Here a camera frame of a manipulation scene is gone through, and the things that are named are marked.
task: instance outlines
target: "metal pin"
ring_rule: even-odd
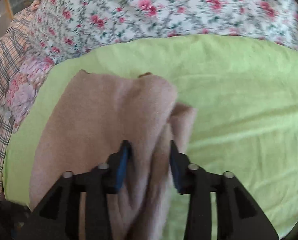
[[[71,178],[73,176],[73,172],[72,171],[65,171],[62,174],[62,177],[64,177],[65,179]]]
[[[109,168],[109,164],[107,164],[107,163],[100,163],[98,165],[99,170],[107,170],[108,168]]]
[[[225,176],[226,178],[228,178],[228,179],[232,179],[232,178],[234,178],[234,174],[233,174],[231,171],[226,171],[226,172],[224,173],[224,176]]]
[[[197,169],[199,169],[199,166],[197,164],[190,163],[188,165],[188,169],[190,169],[191,171],[196,171]]]

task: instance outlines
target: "beige towel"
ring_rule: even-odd
[[[184,152],[195,118],[195,110],[176,98],[176,88],[158,76],[124,79],[79,71],[37,147],[31,208],[64,171],[88,172],[129,140],[133,156],[124,185],[118,195],[107,195],[113,238],[158,240],[172,186],[170,140]]]

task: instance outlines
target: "cloth fold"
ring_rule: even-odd
[[[176,88],[158,76],[124,79],[79,71],[36,149],[31,208],[63,171],[88,172],[126,139],[133,156],[123,187],[118,195],[107,195],[113,238],[158,240],[169,207],[170,140],[184,152],[195,118],[195,109],[176,99]]]

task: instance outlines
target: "orange plaid cloth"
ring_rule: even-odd
[[[0,106],[10,78],[17,73],[28,46],[29,25],[35,12],[31,8],[17,13],[5,35],[0,38]],[[0,198],[3,192],[2,168],[5,151],[12,133],[13,123],[0,113]]]

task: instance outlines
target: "bed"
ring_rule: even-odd
[[[39,136],[81,65],[89,72],[131,78],[150,71],[174,83],[179,99],[198,108],[190,158],[210,172],[232,170],[279,236],[298,239],[298,52],[250,38],[208,34],[143,39],[101,47],[60,63],[9,143],[12,124],[0,119],[8,131],[0,149],[6,149],[0,167],[4,159],[7,199],[28,204]],[[186,197],[173,193],[163,239],[182,238],[187,204]]]

